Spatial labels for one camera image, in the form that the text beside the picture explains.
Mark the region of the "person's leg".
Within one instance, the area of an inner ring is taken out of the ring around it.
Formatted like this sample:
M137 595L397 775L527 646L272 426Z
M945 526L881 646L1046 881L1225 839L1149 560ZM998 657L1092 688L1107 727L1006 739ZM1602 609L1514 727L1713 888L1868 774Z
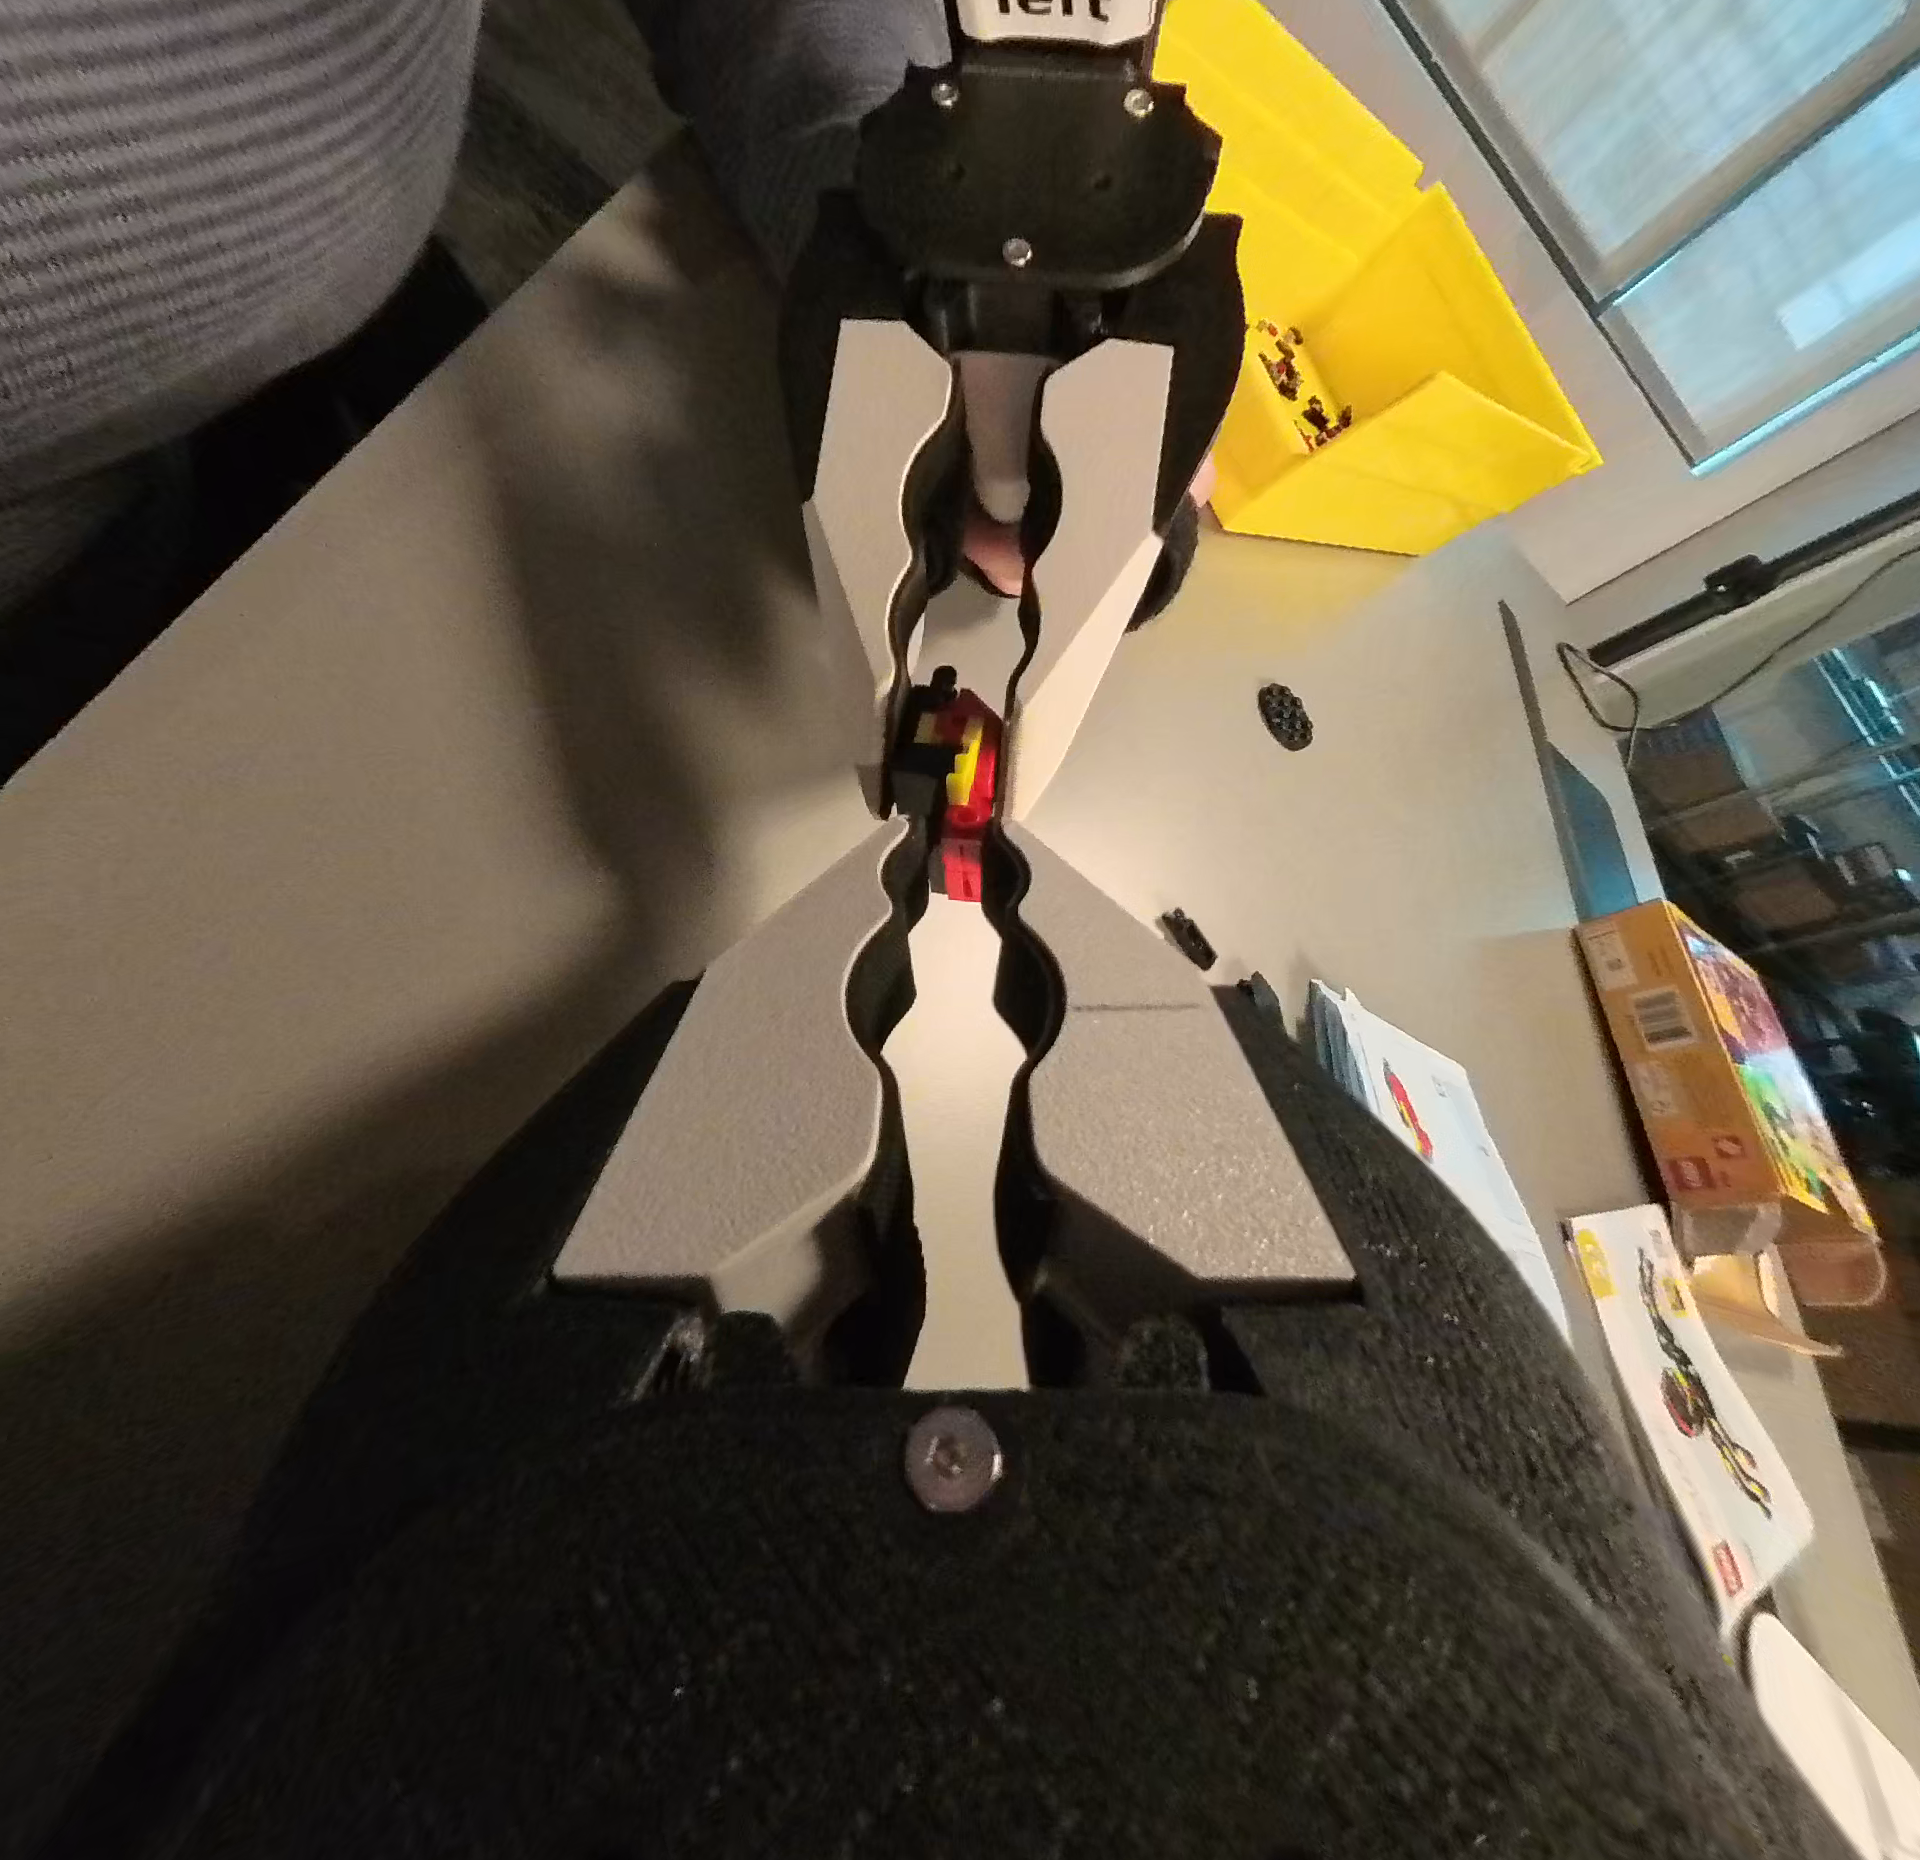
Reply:
M443 237L336 347L152 456L135 499L4 609L6 781L95 700L489 313Z

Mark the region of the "person's torso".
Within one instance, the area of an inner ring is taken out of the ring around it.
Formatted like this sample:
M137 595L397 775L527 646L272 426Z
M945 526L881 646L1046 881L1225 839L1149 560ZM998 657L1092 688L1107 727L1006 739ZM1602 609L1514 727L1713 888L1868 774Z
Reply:
M394 294L484 2L3 0L6 600Z

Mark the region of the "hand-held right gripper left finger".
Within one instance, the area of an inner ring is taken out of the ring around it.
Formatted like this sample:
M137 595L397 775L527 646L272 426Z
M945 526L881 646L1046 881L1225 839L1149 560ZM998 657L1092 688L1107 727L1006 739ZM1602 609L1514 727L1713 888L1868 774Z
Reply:
M920 824L881 819L709 963L551 1266L773 1318L801 1358L912 1358L920 1233L898 1076Z

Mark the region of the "red yellow lego body assembly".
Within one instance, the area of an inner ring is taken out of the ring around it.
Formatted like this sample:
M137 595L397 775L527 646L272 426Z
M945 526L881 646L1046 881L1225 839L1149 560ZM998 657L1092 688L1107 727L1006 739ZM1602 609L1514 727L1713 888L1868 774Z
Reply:
M1001 713L951 666L908 690L889 774L898 812L928 844L929 888L977 906L995 822Z

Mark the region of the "person's left forearm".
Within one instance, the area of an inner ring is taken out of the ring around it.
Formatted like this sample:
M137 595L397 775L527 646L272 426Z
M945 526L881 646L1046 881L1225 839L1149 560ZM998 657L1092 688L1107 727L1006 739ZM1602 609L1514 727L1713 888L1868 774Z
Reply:
M860 118L950 55L943 0L625 0L766 271L785 281L820 197L851 185Z

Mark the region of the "yellow plastic bin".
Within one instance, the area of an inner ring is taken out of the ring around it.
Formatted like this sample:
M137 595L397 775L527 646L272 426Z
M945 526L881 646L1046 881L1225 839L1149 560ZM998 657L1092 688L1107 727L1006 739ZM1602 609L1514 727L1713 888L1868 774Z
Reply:
M1219 133L1209 208L1242 226L1222 529L1425 555L1600 466L1449 190L1259 0L1168 0L1156 71ZM1251 359L1262 317L1298 327L1355 407L1311 456Z

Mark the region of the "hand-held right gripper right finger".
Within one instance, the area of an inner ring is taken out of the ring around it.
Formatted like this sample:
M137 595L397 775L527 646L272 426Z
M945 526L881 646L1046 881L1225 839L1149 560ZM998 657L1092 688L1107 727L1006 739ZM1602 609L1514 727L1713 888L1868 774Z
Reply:
M1164 1318L1359 1296L1214 985L1031 829L987 860L1016 1034L995 1244L1027 1358L1118 1358Z

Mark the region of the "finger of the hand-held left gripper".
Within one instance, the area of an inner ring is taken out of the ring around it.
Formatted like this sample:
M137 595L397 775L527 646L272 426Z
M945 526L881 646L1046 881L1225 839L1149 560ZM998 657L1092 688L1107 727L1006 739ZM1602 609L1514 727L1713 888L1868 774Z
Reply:
M953 368L912 325L840 325L803 532L834 733L879 817L893 804L898 715L938 571L959 426Z
M1168 386L1170 347L1136 338L1102 341L1045 383L1039 442L1060 504L1028 571L1034 628L1002 730L1002 817L1034 816L1160 561Z

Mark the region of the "storage shelf with red boxes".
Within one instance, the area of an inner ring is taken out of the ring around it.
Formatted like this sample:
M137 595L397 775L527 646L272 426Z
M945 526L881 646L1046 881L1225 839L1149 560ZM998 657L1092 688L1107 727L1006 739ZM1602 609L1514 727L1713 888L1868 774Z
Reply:
M1916 1026L1916 617L1643 733L1668 895L1806 1018Z

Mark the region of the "colourful cardboard lego box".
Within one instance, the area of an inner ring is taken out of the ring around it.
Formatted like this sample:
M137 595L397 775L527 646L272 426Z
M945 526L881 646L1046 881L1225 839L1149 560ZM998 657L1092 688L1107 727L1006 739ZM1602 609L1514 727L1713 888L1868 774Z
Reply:
M1775 1252L1803 1307L1881 1303L1878 1224L1759 972L1668 899L1575 939L1683 1255Z

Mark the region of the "lego instruction booklet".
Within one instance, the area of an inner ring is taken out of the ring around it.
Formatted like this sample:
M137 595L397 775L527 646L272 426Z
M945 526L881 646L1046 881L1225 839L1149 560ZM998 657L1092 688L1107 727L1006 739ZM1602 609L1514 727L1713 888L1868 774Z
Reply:
M1476 1216L1566 1342L1559 1277L1522 1191L1497 1151L1466 1070L1379 1012L1356 992L1311 979L1305 1030L1332 1078L1389 1127Z
M1652 1204L1566 1223L1615 1386L1680 1523L1722 1640L1807 1550L1812 1508L1709 1328Z

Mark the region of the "closed lego instruction booklet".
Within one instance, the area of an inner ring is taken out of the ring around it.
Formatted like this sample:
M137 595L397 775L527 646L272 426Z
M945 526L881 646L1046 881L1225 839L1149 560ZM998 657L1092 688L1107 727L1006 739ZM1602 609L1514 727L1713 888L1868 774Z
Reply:
M1615 1386L1680 1523L1722 1640L1807 1550L1812 1508L1709 1328L1652 1204L1566 1223Z

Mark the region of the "loose lego bricks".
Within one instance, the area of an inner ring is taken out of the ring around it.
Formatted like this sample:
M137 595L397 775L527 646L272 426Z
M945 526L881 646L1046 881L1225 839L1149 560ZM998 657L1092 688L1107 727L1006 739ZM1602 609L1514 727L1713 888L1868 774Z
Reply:
M1332 389L1298 327L1262 317L1248 327L1246 338L1251 359L1276 403L1275 412L1292 446L1311 456L1352 428L1352 403Z

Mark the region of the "window with blinds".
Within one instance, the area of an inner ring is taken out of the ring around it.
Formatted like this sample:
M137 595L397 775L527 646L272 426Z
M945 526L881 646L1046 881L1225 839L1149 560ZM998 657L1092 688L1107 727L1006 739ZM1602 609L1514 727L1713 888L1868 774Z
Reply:
M1383 0L1714 470L1916 355L1918 0Z

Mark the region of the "black pole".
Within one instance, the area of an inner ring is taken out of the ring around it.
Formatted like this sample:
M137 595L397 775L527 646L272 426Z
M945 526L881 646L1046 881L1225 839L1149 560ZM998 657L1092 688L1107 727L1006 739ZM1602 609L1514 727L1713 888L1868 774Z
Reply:
M1916 524L1918 492L1910 492L1785 552L1743 552L1711 572L1690 597L1661 607L1639 623L1611 631L1594 648L1587 648L1587 654L1595 666L1618 670L1624 661L1639 659L1685 631L1743 613L1772 592L1831 568L1861 551L1871 551L1916 529Z

